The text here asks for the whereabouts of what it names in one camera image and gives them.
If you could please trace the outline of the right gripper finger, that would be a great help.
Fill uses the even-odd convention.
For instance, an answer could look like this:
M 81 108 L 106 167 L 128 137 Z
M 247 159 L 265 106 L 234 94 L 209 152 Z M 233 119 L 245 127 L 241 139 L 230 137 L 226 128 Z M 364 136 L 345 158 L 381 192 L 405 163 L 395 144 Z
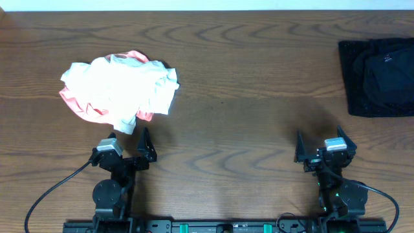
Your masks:
M 337 127 L 337 136 L 343 138 L 344 142 L 347 145 L 347 149 L 355 150 L 356 144 L 345 134 L 341 126 Z
M 296 143 L 296 150 L 295 150 L 295 158 L 296 159 L 304 159 L 307 155 L 305 145 L 303 143 L 303 139 L 301 136 L 300 131 L 297 132 L 297 143 Z

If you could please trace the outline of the white t-shirt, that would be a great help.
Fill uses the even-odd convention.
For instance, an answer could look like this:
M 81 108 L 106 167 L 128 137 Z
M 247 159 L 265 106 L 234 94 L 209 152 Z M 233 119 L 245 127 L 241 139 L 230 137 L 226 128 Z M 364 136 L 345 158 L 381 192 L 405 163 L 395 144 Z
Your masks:
M 179 88 L 176 70 L 161 61 L 144 63 L 114 54 L 91 63 L 73 63 L 61 80 L 75 94 L 91 100 L 94 107 L 110 110 L 110 125 L 128 135 L 138 118 L 149 121 L 155 113 L 168 114 Z

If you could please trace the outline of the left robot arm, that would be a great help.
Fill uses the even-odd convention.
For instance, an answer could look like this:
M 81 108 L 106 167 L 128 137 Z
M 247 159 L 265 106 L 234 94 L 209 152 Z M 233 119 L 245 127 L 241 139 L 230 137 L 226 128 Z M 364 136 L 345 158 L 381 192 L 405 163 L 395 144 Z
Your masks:
M 141 220 L 131 216 L 131 207 L 136 173 L 149 169 L 149 164 L 157 160 L 148 128 L 142 130 L 136 150 L 137 157 L 124 158 L 114 133 L 93 148 L 91 165 L 111 173 L 109 179 L 100 181 L 93 190 L 93 233 L 145 231 Z

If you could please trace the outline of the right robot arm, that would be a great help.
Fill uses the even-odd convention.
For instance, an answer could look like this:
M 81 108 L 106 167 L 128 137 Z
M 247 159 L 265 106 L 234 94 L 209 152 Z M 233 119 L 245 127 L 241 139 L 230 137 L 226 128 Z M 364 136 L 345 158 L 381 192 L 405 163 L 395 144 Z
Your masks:
M 320 207 L 325 215 L 316 220 L 313 230 L 321 232 L 357 232 L 358 218 L 365 214 L 368 189 L 358 181 L 343 177 L 342 170 L 353 160 L 356 144 L 337 127 L 337 137 L 326 139 L 324 147 L 307 153 L 301 133 L 297 134 L 294 162 L 318 180 Z

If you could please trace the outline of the black fabric container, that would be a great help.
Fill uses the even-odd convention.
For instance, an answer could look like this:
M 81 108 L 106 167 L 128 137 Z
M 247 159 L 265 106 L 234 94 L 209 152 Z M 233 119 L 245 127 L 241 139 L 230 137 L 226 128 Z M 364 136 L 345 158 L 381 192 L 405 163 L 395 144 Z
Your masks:
M 413 39 L 338 43 L 348 113 L 358 117 L 413 116 Z

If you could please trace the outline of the pink printed t-shirt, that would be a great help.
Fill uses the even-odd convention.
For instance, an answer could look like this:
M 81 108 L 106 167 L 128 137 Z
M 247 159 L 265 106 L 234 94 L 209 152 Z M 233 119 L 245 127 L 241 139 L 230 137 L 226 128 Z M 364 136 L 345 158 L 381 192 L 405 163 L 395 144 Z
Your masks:
M 146 55 L 136 50 L 121 52 L 114 54 L 114 56 L 117 58 L 133 58 L 144 63 L 149 61 Z M 87 100 L 80 94 L 75 94 L 67 85 L 65 85 L 59 94 L 68 107 L 83 120 L 100 124 L 111 124 L 110 118 L 113 114 L 110 113 L 110 110 L 104 107 L 94 107 L 91 100 Z

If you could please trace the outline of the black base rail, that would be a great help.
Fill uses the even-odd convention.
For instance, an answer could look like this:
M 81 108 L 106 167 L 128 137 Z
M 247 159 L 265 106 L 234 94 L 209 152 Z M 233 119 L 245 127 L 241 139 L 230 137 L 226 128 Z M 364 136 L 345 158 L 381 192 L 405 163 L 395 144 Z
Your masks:
M 387 232 L 384 221 L 330 220 L 325 227 L 317 221 L 292 218 L 277 221 L 170 221 L 127 220 L 68 222 L 63 233 L 129 232 L 129 233 L 276 233 L 276 232 Z

